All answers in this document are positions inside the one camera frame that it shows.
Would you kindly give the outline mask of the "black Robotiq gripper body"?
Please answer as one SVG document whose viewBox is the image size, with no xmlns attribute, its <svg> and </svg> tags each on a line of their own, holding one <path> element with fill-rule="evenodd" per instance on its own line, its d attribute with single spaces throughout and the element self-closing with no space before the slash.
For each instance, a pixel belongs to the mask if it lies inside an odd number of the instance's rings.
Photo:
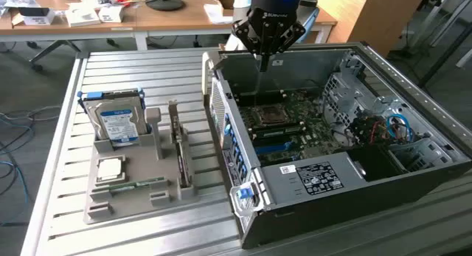
<svg viewBox="0 0 472 256">
<path fill-rule="evenodd" d="M 297 21 L 297 7 L 300 0 L 252 0 L 248 21 L 261 43 L 263 54 L 263 28 L 265 23 L 281 22 L 289 26 Z"/>
</svg>

